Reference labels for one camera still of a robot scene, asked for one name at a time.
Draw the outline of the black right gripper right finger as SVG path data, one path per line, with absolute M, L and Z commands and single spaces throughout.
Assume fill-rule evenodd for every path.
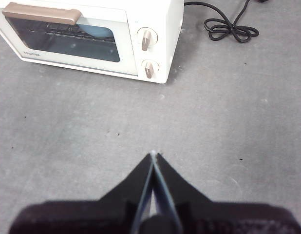
M 264 203 L 213 201 L 183 179 L 160 155 L 155 172 L 184 234 L 300 234 L 292 213 Z

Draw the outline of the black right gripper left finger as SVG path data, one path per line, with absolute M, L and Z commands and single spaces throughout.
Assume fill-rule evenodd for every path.
M 56 200 L 23 208 L 11 234 L 129 234 L 141 213 L 152 171 L 147 154 L 99 200 Z

